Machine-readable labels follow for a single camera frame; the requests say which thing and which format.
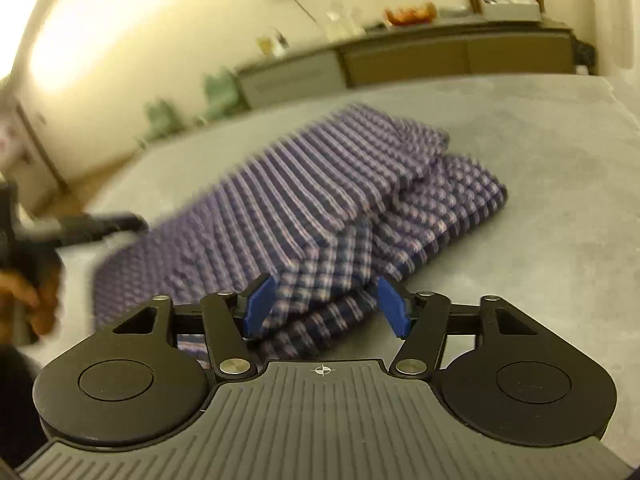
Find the countertop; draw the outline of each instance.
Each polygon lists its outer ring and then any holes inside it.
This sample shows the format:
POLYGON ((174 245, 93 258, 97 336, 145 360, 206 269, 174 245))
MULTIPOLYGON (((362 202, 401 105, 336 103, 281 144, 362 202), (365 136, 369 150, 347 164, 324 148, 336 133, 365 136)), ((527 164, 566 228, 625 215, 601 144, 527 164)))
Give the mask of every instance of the countertop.
MULTIPOLYGON (((269 108, 158 144, 91 206, 152 224, 251 153, 349 103, 446 129, 450 152, 476 156, 508 187, 506 208, 406 280, 455 303, 497 294, 599 362, 618 406, 603 442, 640 463, 640 96, 617 80, 571 75, 450 78, 345 92, 269 108)), ((46 363, 91 332, 92 269, 123 240, 65 251, 61 327, 28 353, 46 363)), ((398 350, 382 316, 324 359, 398 350)), ((448 353, 460 352, 455 343, 448 353)))

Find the white wall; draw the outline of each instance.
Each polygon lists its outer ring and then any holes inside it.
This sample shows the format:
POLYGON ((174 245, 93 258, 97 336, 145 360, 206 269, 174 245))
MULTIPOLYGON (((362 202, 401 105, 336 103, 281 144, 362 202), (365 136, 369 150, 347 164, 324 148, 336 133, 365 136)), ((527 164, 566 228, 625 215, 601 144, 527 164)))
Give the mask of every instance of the white wall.
POLYGON ((599 70, 640 91, 640 0, 595 0, 599 70))
MULTIPOLYGON (((320 17, 333 0, 300 0, 320 17)), ((341 0, 375 19, 425 0, 341 0)), ((466 5, 467 0, 432 0, 466 5)), ((545 0, 549 16, 593 41, 593 0, 545 0)), ((17 95, 70 178, 135 148, 143 103, 163 97, 188 118, 204 108, 202 75, 257 54, 279 29, 292 46, 322 32, 292 0, 57 0, 17 71, 17 95)))

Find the plaid cloth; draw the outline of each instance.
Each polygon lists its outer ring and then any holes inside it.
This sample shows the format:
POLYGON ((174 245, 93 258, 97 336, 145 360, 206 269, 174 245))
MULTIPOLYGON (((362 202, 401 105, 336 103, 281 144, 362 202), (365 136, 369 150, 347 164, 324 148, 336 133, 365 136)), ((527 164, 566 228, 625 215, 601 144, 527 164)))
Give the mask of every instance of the plaid cloth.
POLYGON ((448 141, 353 105, 274 142, 97 269, 98 327, 155 294, 194 303, 269 272, 260 359, 316 354, 376 308, 377 274, 411 274, 504 205, 504 186, 444 155, 448 141))

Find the cabinet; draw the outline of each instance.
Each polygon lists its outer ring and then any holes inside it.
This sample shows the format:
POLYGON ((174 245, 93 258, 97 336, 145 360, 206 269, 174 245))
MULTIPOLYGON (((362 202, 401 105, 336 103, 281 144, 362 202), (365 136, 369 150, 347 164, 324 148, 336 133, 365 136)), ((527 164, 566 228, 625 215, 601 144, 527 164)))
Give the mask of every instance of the cabinet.
POLYGON ((466 40, 470 74, 572 73, 566 34, 487 34, 466 40))
POLYGON ((465 42, 457 37, 359 46, 343 56, 355 87, 466 73, 465 42))
POLYGON ((239 73, 238 81, 251 108, 334 94, 347 88, 333 50, 283 60, 253 73, 239 73))
POLYGON ((0 171, 18 185, 18 200, 31 213, 41 206, 58 183, 30 141, 20 118, 11 108, 0 111, 0 171))

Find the crosshair marking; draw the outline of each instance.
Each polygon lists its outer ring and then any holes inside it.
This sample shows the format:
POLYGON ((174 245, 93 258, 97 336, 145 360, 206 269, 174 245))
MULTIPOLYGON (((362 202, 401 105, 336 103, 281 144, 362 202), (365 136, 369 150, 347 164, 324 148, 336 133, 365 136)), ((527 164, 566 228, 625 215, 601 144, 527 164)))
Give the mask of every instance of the crosshair marking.
POLYGON ((324 366, 324 365, 321 365, 318 368, 314 369, 314 372, 318 375, 322 375, 322 377, 324 377, 327 374, 330 374, 333 371, 335 371, 333 368, 329 368, 328 366, 324 366))

